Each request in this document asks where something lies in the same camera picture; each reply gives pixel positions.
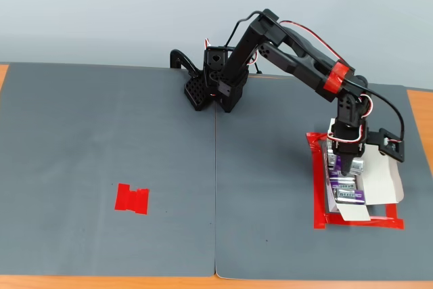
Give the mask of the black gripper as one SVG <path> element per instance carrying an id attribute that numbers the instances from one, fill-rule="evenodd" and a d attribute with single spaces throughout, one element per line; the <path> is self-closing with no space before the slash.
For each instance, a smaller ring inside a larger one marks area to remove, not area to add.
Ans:
<path id="1" fill-rule="evenodd" d="M 361 157 L 365 151 L 366 118 L 361 118 L 359 122 L 358 127 L 352 127 L 334 118 L 330 122 L 332 151 L 340 158 L 340 171 L 343 175 L 350 173 L 353 158 Z"/>

